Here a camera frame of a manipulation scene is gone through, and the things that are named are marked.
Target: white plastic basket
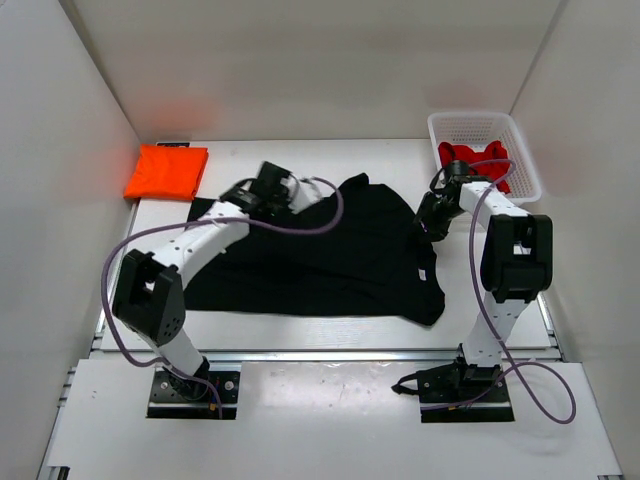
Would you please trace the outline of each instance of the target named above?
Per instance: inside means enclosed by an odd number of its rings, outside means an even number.
[[[494,140],[500,140],[516,164],[515,172],[507,183],[509,199],[517,204],[535,202],[542,195],[540,179],[516,123],[506,113],[497,112],[443,112],[429,115],[429,135],[436,158],[436,167],[442,168],[438,145],[467,145],[482,151]]]

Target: black cloth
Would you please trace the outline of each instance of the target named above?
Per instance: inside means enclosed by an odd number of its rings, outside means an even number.
[[[344,214],[324,235],[251,233],[218,255],[185,290],[189,310],[300,316],[402,316],[432,325],[444,310],[436,254],[412,225],[414,213],[386,185],[360,174],[340,186]],[[196,198],[189,220],[214,200]],[[333,218],[335,194],[270,223],[315,228]]]

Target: white panel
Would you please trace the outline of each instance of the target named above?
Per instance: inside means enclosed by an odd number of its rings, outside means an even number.
[[[0,9],[0,478],[35,478],[137,139],[54,0]]]
[[[515,117],[555,229],[549,299],[625,478],[640,478],[640,3],[569,2]]]
[[[416,397],[391,391],[411,363],[242,366],[234,421],[145,419],[152,371],[83,361],[49,464],[69,480],[567,480],[620,473],[579,364],[552,364],[575,392],[569,426],[551,423],[516,377],[515,422],[421,424]],[[560,417],[567,394],[549,373],[524,373]]]
[[[559,0],[75,3],[151,141],[419,138],[434,111],[507,112]]]
[[[373,183],[386,183],[415,210],[435,175],[428,140],[335,140],[271,142],[200,142],[209,148],[209,162],[198,195],[215,198],[241,178],[253,177],[262,161],[270,161],[299,176],[325,177],[337,184],[361,172]],[[190,204],[143,200],[134,231],[185,221]],[[476,240],[482,256],[485,235]],[[153,249],[176,236],[162,233],[133,243]],[[469,216],[454,221],[451,233],[434,244],[438,281],[447,295],[446,309],[431,328],[398,317],[299,318],[226,312],[188,312],[185,329],[203,350],[300,349],[455,349],[471,330],[478,314],[468,260]],[[122,328],[126,344],[148,349],[133,332]],[[544,348],[549,337],[537,305],[530,305],[516,323],[509,345]],[[102,348],[116,349],[110,332]]]

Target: table surface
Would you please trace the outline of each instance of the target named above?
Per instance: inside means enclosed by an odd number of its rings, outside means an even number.
[[[270,161],[299,176],[323,177],[337,184],[366,172],[372,183],[387,184],[415,210],[436,173],[429,140],[232,141],[191,145],[209,149],[198,195],[210,198],[240,178],[255,176],[260,164]],[[189,208],[188,202],[141,200],[132,232],[185,221]],[[438,281],[447,301],[445,312],[432,327],[400,317],[307,318],[189,311],[184,328],[196,348],[204,351],[455,349],[466,338],[478,313],[467,255],[469,221],[468,215],[456,219],[447,239],[434,244]],[[144,237],[133,242],[132,247],[153,249],[175,235],[164,232]],[[476,234],[478,258],[484,239],[482,231]],[[124,327],[119,331],[130,349],[148,350],[133,332]],[[550,346],[537,303],[522,314],[508,345],[521,349]],[[111,332],[105,333],[101,348],[117,349]]]
[[[515,422],[421,424],[416,397],[389,388],[433,364],[243,363],[234,421],[146,419],[151,369],[81,361],[50,466],[100,479],[596,479],[619,467],[580,364],[552,363],[578,402],[562,426],[508,378]],[[567,394],[541,369],[525,376],[552,413]]]

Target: folded orange cloth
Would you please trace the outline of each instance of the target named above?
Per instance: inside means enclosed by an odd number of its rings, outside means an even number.
[[[141,145],[124,197],[193,200],[208,156],[206,148]]]

